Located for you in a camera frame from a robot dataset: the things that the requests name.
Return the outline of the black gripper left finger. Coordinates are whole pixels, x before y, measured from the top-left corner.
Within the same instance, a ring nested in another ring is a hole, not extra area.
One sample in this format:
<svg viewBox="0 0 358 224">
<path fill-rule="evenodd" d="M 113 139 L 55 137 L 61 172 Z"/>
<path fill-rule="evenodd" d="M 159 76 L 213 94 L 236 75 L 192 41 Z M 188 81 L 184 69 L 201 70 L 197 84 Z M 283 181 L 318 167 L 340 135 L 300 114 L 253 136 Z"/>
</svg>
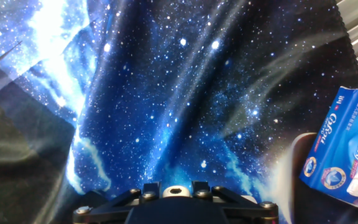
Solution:
<svg viewBox="0 0 358 224">
<path fill-rule="evenodd" d="M 143 189 L 131 188 L 102 205 L 77 208 L 73 212 L 73 223 L 124 223 L 135 206 L 159 198 L 160 182 L 144 184 Z"/>
</svg>

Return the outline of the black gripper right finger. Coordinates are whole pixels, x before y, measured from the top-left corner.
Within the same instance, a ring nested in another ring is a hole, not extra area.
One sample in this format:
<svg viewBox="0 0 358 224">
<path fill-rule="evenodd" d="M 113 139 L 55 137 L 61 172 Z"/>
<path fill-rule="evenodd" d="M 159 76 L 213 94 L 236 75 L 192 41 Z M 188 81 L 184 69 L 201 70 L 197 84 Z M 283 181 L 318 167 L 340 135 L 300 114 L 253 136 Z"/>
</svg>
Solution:
<svg viewBox="0 0 358 224">
<path fill-rule="evenodd" d="M 226 187 L 210 187 L 208 182 L 192 182 L 192 197 L 212 202 L 223 210 L 229 223 L 278 224 L 278 205 L 270 201 L 254 202 Z"/>
</svg>

